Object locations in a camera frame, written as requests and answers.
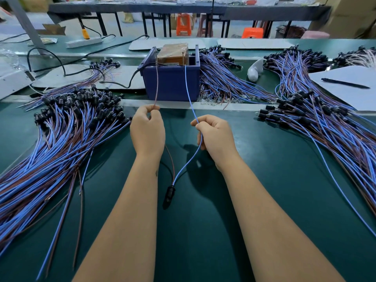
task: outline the power strip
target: power strip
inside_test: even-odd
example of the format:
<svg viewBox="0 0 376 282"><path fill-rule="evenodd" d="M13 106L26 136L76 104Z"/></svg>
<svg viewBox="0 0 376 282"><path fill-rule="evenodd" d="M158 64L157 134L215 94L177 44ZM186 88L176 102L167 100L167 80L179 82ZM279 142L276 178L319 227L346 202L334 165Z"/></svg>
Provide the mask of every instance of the power strip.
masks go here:
<svg viewBox="0 0 376 282"><path fill-rule="evenodd" d="M92 37L90 39L76 39L74 41L67 41L65 44L67 48L84 47L86 45L96 44L103 42L101 37Z"/></svg>

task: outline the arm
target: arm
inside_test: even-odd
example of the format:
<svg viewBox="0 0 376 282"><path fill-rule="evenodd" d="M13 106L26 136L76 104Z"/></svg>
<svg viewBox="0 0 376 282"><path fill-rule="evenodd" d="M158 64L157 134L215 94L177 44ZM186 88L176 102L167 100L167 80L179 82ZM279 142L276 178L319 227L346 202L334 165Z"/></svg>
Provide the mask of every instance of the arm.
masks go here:
<svg viewBox="0 0 376 282"><path fill-rule="evenodd" d="M73 281L154 279L158 166L165 130L158 106L140 107L130 125L137 156L112 212Z"/></svg>
<svg viewBox="0 0 376 282"><path fill-rule="evenodd" d="M241 159L229 124L211 115L198 120L191 125L226 181L256 281L344 281Z"/></svg>

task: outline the floor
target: floor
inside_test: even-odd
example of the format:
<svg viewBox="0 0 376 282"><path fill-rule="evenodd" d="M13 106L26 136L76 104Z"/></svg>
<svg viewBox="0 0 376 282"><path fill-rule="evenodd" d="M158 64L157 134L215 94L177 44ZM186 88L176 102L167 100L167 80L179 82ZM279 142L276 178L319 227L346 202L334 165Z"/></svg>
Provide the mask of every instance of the floor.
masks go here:
<svg viewBox="0 0 376 282"><path fill-rule="evenodd" d="M42 24L52 24L52 20L49 18L47 13L27 13L29 19L31 20L32 24L36 29L43 28ZM124 13L118 13L119 19L120 19L120 26L121 30L123 32L123 36L130 36L130 37L138 37L139 35L144 33L144 26L142 21L134 22L134 23L123 23L122 20L124 20ZM105 27L108 34L115 34L119 36L119 30L116 23L115 15L114 14L102 14L103 21L105 23ZM97 20L83 20L83 23L85 26L96 30L98 32L101 32L100 26ZM153 26L152 26L152 20L146 20L147 23L147 32L149 35L153 35ZM305 28L308 28L310 22L293 22L295 25L304 26ZM195 37L197 35L197 28L198 28L199 22L197 21L194 24L194 28L192 31L192 37ZM275 37L275 32L277 26L280 24L287 24L287 22L274 22L270 37ZM63 21L60 23L61 26L66 26L65 34L71 35L71 36L82 36L81 33L81 27L78 23L77 19L72 19L68 21ZM240 37L243 33L243 30L245 27L251 27L252 21L231 21L230 28L229 28L229 37ZM162 21L155 21L155 30L156 30L156 36L157 37L163 37L163 22ZM222 23L220 22L214 22L213 24L213 35L214 37L221 37L221 31L222 31ZM21 25L17 21L16 18L8 19L4 23L0 23L0 32L2 34L19 34L24 32ZM95 32L92 32L88 30L88 33L90 36L97 36ZM172 36L176 36L176 30L172 30Z"/></svg>

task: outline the plastic stool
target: plastic stool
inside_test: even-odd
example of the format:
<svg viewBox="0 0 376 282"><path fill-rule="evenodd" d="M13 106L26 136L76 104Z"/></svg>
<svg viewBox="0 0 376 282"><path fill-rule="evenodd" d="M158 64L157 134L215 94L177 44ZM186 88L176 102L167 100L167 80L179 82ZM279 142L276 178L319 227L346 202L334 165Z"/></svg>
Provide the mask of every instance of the plastic stool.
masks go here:
<svg viewBox="0 0 376 282"><path fill-rule="evenodd" d="M245 28L243 31L243 35L241 36L242 39L247 39L250 37L254 37L256 39L261 39L264 35L263 28Z"/></svg>
<svg viewBox="0 0 376 282"><path fill-rule="evenodd" d="M317 30L308 30L303 33L301 39L328 39L329 37L329 33L319 32Z"/></svg>
<svg viewBox="0 0 376 282"><path fill-rule="evenodd" d="M205 36L205 28L203 28L204 22L206 22L206 14L200 14L200 22L199 28L197 30L197 37ZM211 23L208 22L208 34L211 32L211 36L213 37L213 32L211 31Z"/></svg>
<svg viewBox="0 0 376 282"><path fill-rule="evenodd" d="M189 14L177 14L177 19L176 19L176 35L181 36L182 33L183 35L188 35L190 36L192 34L191 30L191 16Z"/></svg>

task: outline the pen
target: pen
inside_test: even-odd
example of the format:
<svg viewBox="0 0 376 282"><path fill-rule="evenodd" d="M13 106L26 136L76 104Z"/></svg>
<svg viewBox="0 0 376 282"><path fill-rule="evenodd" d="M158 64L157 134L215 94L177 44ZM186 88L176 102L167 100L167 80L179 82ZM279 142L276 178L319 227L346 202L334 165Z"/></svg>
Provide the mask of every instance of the pen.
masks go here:
<svg viewBox="0 0 376 282"><path fill-rule="evenodd" d="M321 80L324 81L324 82L327 82L327 83L342 84L342 85L347 85L347 86L361 88L361 89L371 89L368 86L350 83L350 82L345 82L345 81L340 81L340 80L333 80L333 79L329 79L329 78L321 78Z"/></svg>

